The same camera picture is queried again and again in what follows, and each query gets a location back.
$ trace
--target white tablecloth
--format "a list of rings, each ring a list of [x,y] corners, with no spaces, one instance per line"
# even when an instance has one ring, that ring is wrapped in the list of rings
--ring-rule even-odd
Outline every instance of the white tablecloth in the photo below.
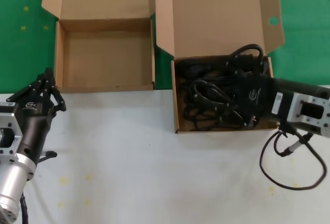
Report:
[[[261,173],[272,132],[176,135],[172,91],[63,96],[68,111],[54,119],[44,147],[59,155],[24,190],[31,224],[329,223],[330,176],[314,190],[289,191]],[[330,165],[330,140],[310,144]],[[270,146],[265,168],[292,186],[322,172],[302,147],[280,158]]]

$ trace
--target open cardboard box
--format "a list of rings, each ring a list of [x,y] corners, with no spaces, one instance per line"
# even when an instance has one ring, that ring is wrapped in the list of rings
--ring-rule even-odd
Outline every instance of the open cardboard box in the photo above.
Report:
[[[251,43],[259,44],[266,54],[274,51],[284,43],[280,9],[280,0],[156,0],[157,45],[174,56],[177,133],[189,132],[194,126],[182,116],[184,103],[177,89],[176,63],[190,57],[229,55]],[[256,129],[274,128],[276,123],[261,120]]]
[[[154,0],[42,0],[59,18],[55,80],[62,92],[154,89]]]

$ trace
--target wire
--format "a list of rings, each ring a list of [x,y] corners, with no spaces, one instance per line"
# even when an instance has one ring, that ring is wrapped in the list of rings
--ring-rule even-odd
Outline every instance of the wire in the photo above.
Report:
[[[247,50],[257,50],[257,59],[241,55]],[[228,56],[180,61],[176,75],[185,80],[179,90],[184,92],[183,118],[194,124],[191,131],[254,128],[259,118],[239,111],[236,98],[246,76],[268,70],[267,58],[257,44],[246,45]]]
[[[39,159],[38,163],[43,162],[47,159],[50,158],[56,158],[57,157],[57,153],[54,151],[47,151],[46,152],[46,156],[44,158]],[[20,203],[21,203],[21,210],[22,210],[22,224],[28,224],[29,223],[29,216],[27,214],[27,204],[25,201],[25,196],[24,193],[22,193],[21,199],[20,199]]]
[[[277,131],[276,133],[274,133],[266,142],[266,144],[264,145],[262,151],[261,151],[261,155],[260,155],[260,160],[259,160],[259,166],[261,168],[261,171],[263,172],[263,174],[270,180],[272,181],[274,184],[276,184],[277,186],[284,188],[284,189],[289,189],[289,190],[309,190],[309,189],[314,189],[316,188],[326,177],[327,174],[327,168],[326,168],[326,164],[323,161],[323,159],[321,158],[321,156],[313,149],[313,147],[308,143],[309,139],[312,137],[311,133],[308,133],[304,136],[302,136],[301,134],[299,134],[297,131],[294,134],[295,136],[297,136],[299,138],[299,142],[303,145],[305,145],[309,151],[315,156],[315,158],[320,162],[320,164],[322,165],[323,168],[323,172],[322,175],[320,176],[320,178],[313,184],[310,186],[306,186],[306,187],[291,187],[291,186],[287,186],[284,184],[281,184],[277,181],[275,181],[274,179],[272,179],[264,170],[263,166],[262,166],[262,160],[263,160],[263,155],[265,153],[265,150],[268,146],[268,144],[274,139],[274,137],[276,137],[275,141],[274,141],[274,150],[276,152],[276,154],[278,154],[279,156],[281,156],[281,153],[277,150],[277,142],[278,139],[282,136],[281,131]]]
[[[29,224],[29,220],[28,220],[29,216],[27,214],[27,205],[26,205],[25,196],[23,193],[21,196],[20,203],[21,203],[21,210],[22,210],[22,224]]]

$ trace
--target green cloth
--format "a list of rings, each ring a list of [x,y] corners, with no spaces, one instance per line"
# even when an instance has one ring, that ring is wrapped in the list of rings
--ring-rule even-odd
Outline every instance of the green cloth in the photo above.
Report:
[[[1,0],[0,93],[12,93],[54,65],[56,18],[41,0]]]
[[[275,77],[330,85],[330,0],[281,3],[286,44],[270,54]],[[2,0],[0,8],[0,93],[8,93],[53,66],[56,18],[41,0]],[[156,89],[170,89],[172,57],[155,53]]]

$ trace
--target silver metal cylinder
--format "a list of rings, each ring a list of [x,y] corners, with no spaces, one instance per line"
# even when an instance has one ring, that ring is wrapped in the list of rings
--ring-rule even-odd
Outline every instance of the silver metal cylinder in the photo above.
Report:
[[[27,181],[33,178],[36,165],[22,154],[14,159],[1,158],[0,163],[0,205],[12,222],[20,210],[20,198]]]

